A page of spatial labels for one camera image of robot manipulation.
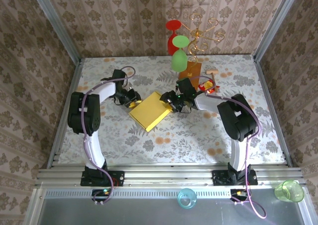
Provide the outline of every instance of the damask wallpaper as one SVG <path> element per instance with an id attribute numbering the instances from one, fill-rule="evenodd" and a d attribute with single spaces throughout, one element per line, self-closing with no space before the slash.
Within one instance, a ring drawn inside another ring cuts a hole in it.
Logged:
<path id="1" fill-rule="evenodd" d="M 36 0 L 0 0 L 0 224 L 22 224 L 74 65 Z"/>
<path id="2" fill-rule="evenodd" d="M 81 57 L 161 56 L 171 32 L 165 24 L 179 19 L 194 29 L 189 16 L 203 15 L 220 24 L 207 33 L 225 33 L 208 41 L 204 54 L 250 54 L 256 50 L 281 0 L 50 0 Z M 179 34 L 189 36 L 184 27 Z"/>
<path id="3" fill-rule="evenodd" d="M 318 212 L 318 0 L 296 0 L 261 59 L 293 162 Z"/>

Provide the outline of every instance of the cardboard box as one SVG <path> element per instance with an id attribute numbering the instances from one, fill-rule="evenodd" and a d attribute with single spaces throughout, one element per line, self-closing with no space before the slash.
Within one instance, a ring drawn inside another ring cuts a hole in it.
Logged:
<path id="1" fill-rule="evenodd" d="M 195 76 L 199 76 L 201 74 L 201 63 L 197 63 L 194 67 L 192 67 L 195 63 L 188 61 L 187 69 L 179 74 L 179 79 L 188 77 L 192 78 Z M 195 90 L 198 90 L 200 78 L 195 78 L 191 80 L 192 86 L 195 88 Z"/>

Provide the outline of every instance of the metal bar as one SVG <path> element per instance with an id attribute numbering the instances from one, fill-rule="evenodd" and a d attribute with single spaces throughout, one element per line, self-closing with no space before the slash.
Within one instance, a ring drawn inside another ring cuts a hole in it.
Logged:
<path id="1" fill-rule="evenodd" d="M 224 164 L 217 165 L 139 165 L 109 166 L 109 170 L 125 171 L 124 187 L 138 188 L 175 188 L 212 186 L 211 171 L 227 169 Z M 300 168 L 289 168 L 286 165 L 253 165 L 258 183 L 271 187 L 284 180 L 294 179 L 305 184 Z M 64 165 L 62 169 L 41 169 L 36 180 L 36 188 L 74 188 L 80 186 L 84 164 L 76 166 Z"/>
<path id="2" fill-rule="evenodd" d="M 37 0 L 42 10 L 44 11 L 46 17 L 50 21 L 53 26 L 54 31 L 58 35 L 59 39 L 63 43 L 66 51 L 68 52 L 70 58 L 74 62 L 75 65 L 78 65 L 80 62 L 80 54 L 78 53 L 73 40 L 69 36 L 67 30 L 65 29 L 61 19 L 57 15 L 52 6 L 50 0 Z"/>
<path id="3" fill-rule="evenodd" d="M 28 209 L 24 218 L 24 225 L 38 224 L 46 189 L 33 189 Z"/>
<path id="4" fill-rule="evenodd" d="M 302 217 L 304 219 L 304 223 L 306 225 L 317 225 L 318 217 L 315 212 L 312 199 L 310 197 L 307 187 L 304 186 L 303 189 L 304 189 L 305 197 L 301 202 L 298 203 L 298 205 L 299 205 L 299 209 L 302 214 Z"/>
<path id="5" fill-rule="evenodd" d="M 57 164 L 53 166 L 53 170 L 61 169 L 83 169 L 85 164 Z M 205 164 L 198 164 L 198 163 L 156 163 L 156 164 L 108 164 L 107 165 L 109 170 L 133 170 L 133 171 L 146 171 L 146 170 L 213 170 L 213 169 L 227 169 L 226 163 L 205 163 Z M 285 169 L 286 164 L 252 164 L 253 169 L 255 170 L 262 170 L 262 169 Z"/>
<path id="6" fill-rule="evenodd" d="M 54 160 L 53 162 L 52 162 L 52 166 L 57 166 L 59 164 L 59 161 L 58 160 Z"/>
<path id="7" fill-rule="evenodd" d="M 275 128 L 275 131 L 276 131 L 276 134 L 277 134 L 277 137 L 278 137 L 279 145 L 280 145 L 281 149 L 284 152 L 285 159 L 286 159 L 286 162 L 287 162 L 288 166 L 289 167 L 293 167 L 292 159 L 290 157 L 286 142 L 284 140 L 282 129 L 281 129 L 280 125 L 279 125 L 279 121 L 278 121 L 278 118 L 277 118 L 277 115 L 276 115 L 276 112 L 275 112 L 275 109 L 274 109 L 274 104 L 273 104 L 272 99 L 270 97 L 270 93 L 269 93 L 269 90 L 268 90 L 268 87 L 267 87 L 267 84 L 266 84 L 266 81 L 265 81 L 265 77 L 264 77 L 263 71 L 261 69 L 259 61 L 257 61 L 257 60 L 255 60 L 255 67 L 256 67 L 256 70 L 257 70 L 257 73 L 258 73 L 260 84 L 262 85 L 262 88 L 263 88 L 263 92 L 264 92 L 264 95 L 265 95 L 265 99 L 266 99 L 266 102 L 267 102 L 267 105 L 268 105 L 268 109 L 269 109 L 270 115 L 271 115 L 272 120 L 273 120 L 273 124 L 274 124 L 274 128 Z"/>
<path id="8" fill-rule="evenodd" d="M 112 199 L 169 199 L 177 198 L 180 189 L 127 189 L 117 188 L 112 194 Z M 225 187 L 206 187 L 193 189 L 198 199 L 229 199 L 231 189 Z M 56 198 L 92 198 L 91 189 L 48 189 L 46 199 Z"/>
<path id="9" fill-rule="evenodd" d="M 266 52 L 270 42 L 272 42 L 278 28 L 282 24 L 285 16 L 287 15 L 291 5 L 295 0 L 282 0 L 280 5 L 278 6 L 271 23 L 269 24 L 261 42 L 259 43 L 255 54 L 253 55 L 256 61 L 260 61 L 263 55 Z"/>
<path id="10" fill-rule="evenodd" d="M 54 158 L 53 158 L 53 160 L 56 160 L 56 161 L 58 161 L 58 160 L 59 160 L 59 158 L 60 158 L 60 156 L 59 156 L 58 154 L 55 154 L 55 155 L 54 155 Z"/>
<path id="11" fill-rule="evenodd" d="M 70 86 L 67 98 L 65 100 L 65 105 L 63 108 L 63 112 L 61 115 L 59 126 L 58 126 L 58 129 L 56 131 L 56 135 L 55 135 L 54 142 L 52 145 L 50 157 L 49 157 L 49 160 L 48 160 L 48 163 L 46 166 L 47 169 L 52 167 L 55 153 L 60 149 L 60 147 L 63 144 L 64 136 L 65 136 L 65 132 L 66 132 L 66 128 L 67 128 L 67 118 L 68 118 L 71 94 L 76 90 L 76 88 L 78 86 L 78 83 L 80 81 L 81 72 L 83 69 L 83 65 L 84 65 L 84 60 L 81 60 L 80 64 L 75 68 L 73 79 L 71 82 L 71 86 Z"/>

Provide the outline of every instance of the floral tablecloth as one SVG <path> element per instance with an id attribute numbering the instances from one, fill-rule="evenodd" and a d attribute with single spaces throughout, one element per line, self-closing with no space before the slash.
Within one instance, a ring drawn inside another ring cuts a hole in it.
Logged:
<path id="1" fill-rule="evenodd" d="M 250 55 L 204 56 L 202 75 L 206 69 L 217 68 L 219 95 L 243 94 L 262 124 L 262 134 L 253 139 L 250 162 L 284 163 L 273 122 Z M 175 89 L 177 73 L 170 69 L 171 57 L 126 57 L 85 59 L 78 91 L 86 92 L 114 69 L 133 66 L 136 75 L 129 83 L 146 98 L 155 90 L 161 93 Z M 230 138 L 220 115 L 192 110 L 190 114 L 170 113 L 154 129 L 146 132 L 128 114 L 130 109 L 116 106 L 112 99 L 101 105 L 99 141 L 102 152 L 111 164 L 148 163 L 218 163 L 228 162 Z M 83 135 L 67 128 L 59 163 L 82 163 L 85 155 Z"/>

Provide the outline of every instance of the glass cup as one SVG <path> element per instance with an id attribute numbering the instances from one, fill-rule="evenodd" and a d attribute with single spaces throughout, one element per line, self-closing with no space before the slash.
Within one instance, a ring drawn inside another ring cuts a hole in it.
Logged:
<path id="1" fill-rule="evenodd" d="M 184 209 L 191 209 L 197 203 L 197 195 L 192 189 L 181 189 L 178 194 L 178 203 Z"/>
<path id="2" fill-rule="evenodd" d="M 177 36 L 175 31 L 181 27 L 181 22 L 178 20 L 170 20 L 165 26 L 168 30 L 172 30 L 172 35 L 168 39 L 168 53 L 173 55 L 179 48 L 174 46 L 172 40 Z"/>
<path id="3" fill-rule="evenodd" d="M 275 196 L 284 202 L 300 202 L 305 194 L 301 185 L 294 180 L 286 180 L 275 188 Z"/>
<path id="4" fill-rule="evenodd" d="M 185 71 L 188 65 L 188 57 L 182 48 L 188 46 L 190 41 L 184 35 L 177 35 L 173 38 L 172 43 L 175 47 L 179 48 L 179 50 L 172 55 L 171 68 L 176 72 Z"/>

